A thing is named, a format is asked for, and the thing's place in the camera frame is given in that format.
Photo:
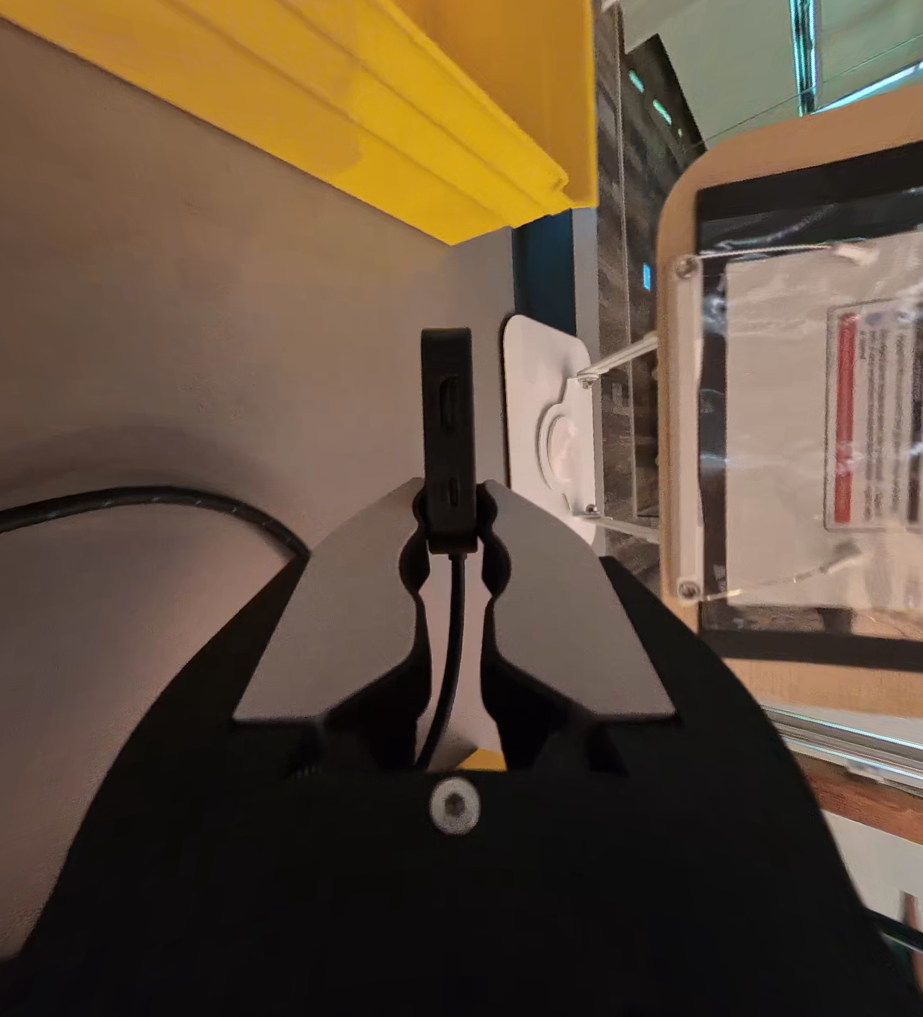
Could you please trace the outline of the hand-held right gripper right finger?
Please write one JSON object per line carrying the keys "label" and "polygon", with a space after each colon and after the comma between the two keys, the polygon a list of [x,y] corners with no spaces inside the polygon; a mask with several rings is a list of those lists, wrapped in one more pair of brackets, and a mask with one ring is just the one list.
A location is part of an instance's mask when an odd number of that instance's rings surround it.
{"label": "hand-held right gripper right finger", "polygon": [[481,696],[500,739],[547,739],[571,721],[667,721],[669,694],[602,559],[554,515],[497,481],[478,490],[489,594]]}

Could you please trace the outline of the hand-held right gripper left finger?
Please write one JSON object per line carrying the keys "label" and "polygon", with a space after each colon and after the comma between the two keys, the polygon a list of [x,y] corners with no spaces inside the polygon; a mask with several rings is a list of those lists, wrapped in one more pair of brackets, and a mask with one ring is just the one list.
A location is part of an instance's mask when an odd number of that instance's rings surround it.
{"label": "hand-held right gripper left finger", "polygon": [[424,482],[405,481],[316,548],[236,708],[238,722],[360,719],[416,736],[432,693]]}

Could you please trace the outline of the white sign board stand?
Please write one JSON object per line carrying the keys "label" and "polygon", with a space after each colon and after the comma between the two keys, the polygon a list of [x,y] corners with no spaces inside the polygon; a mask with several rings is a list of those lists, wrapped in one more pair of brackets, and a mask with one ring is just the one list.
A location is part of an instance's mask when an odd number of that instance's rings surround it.
{"label": "white sign board stand", "polygon": [[577,337],[516,314],[502,336],[507,463],[511,489],[572,529],[590,544],[596,531],[647,544],[660,542],[657,523],[606,515],[597,451],[596,385],[609,371],[658,350],[656,333],[590,361]]}

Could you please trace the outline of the wooden instruction sign board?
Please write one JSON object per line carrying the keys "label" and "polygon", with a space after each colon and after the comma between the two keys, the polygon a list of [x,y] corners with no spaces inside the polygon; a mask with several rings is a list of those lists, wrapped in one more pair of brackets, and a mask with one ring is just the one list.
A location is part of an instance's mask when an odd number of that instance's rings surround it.
{"label": "wooden instruction sign board", "polygon": [[658,258],[664,601],[760,702],[923,719],[923,84],[711,147]]}

